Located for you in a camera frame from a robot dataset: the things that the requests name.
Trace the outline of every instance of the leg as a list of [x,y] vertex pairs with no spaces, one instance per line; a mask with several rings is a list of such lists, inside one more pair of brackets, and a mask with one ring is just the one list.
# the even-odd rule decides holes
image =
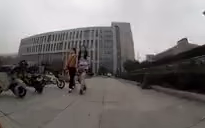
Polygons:
[[80,94],[83,94],[83,91],[86,90],[85,76],[86,76],[86,72],[82,72],[80,74],[80,85],[81,85]]
[[69,80],[69,88],[72,89],[73,86],[75,85],[75,73],[76,73],[76,69],[75,68],[70,68],[69,69],[69,76],[70,76],[70,80]]

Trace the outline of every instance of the pavement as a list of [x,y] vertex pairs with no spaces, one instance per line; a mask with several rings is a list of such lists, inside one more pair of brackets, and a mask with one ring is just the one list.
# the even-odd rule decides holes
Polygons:
[[84,95],[50,85],[24,99],[0,96],[3,128],[205,128],[205,104],[94,77]]

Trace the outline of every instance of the shirt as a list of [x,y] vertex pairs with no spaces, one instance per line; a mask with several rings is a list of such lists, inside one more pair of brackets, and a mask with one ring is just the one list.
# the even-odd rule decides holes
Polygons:
[[76,59],[77,59],[77,56],[76,54],[72,54],[69,56],[69,59],[68,59],[68,62],[67,62],[67,67],[76,67]]
[[81,58],[79,60],[78,68],[88,70],[88,68],[89,68],[88,60]]

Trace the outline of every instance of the railing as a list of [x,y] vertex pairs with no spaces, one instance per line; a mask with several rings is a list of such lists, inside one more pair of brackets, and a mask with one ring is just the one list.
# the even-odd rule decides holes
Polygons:
[[142,68],[130,72],[129,74],[145,74],[145,73],[167,73],[167,72],[180,72],[180,71],[200,71],[205,70],[205,55],[185,59],[165,65],[154,66],[150,68]]

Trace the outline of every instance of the shoe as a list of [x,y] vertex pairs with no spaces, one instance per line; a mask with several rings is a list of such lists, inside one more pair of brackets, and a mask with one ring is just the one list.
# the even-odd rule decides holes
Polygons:
[[71,92],[72,92],[72,89],[70,88],[70,89],[69,89],[69,93],[71,93]]
[[84,86],[84,87],[83,87],[83,91],[86,91],[86,89],[87,89],[86,86]]
[[83,95],[83,90],[82,89],[80,89],[79,94]]

